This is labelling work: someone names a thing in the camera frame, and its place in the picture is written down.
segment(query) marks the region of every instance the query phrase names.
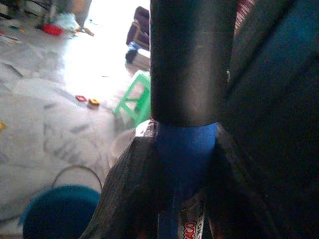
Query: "black pipe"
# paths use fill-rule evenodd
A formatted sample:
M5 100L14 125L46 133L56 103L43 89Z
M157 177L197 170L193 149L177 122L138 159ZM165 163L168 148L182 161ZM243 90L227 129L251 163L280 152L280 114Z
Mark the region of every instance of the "black pipe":
M151 0L152 116L175 126L218 121L237 0Z

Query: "tiled floor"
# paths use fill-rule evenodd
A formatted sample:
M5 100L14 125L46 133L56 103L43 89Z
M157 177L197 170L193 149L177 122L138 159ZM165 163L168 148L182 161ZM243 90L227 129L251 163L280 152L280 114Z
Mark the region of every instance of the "tiled floor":
M103 2L108 1L95 0L91 7L98 23L90 26L94 37L50 36L25 16L24 32L0 27L22 41L0 42L0 121L6 124L0 131L0 222L20 215L67 166L90 167L101 180L110 169L110 144L125 129L112 109L137 70L124 56L140 2ZM75 95L97 98L101 106L89 109ZM81 183L81 177L74 180ZM0 235L19 232L16 222L0 224Z

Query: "red object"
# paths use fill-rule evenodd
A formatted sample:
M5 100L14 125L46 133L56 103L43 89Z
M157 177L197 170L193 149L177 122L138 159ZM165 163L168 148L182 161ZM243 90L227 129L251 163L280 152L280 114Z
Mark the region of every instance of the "red object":
M63 32L63 29L61 27L46 24L43 26L42 30L48 34L54 35L54 36L60 36Z
M87 99L84 96L75 96L75 98L79 101L79 102L85 102L87 101Z

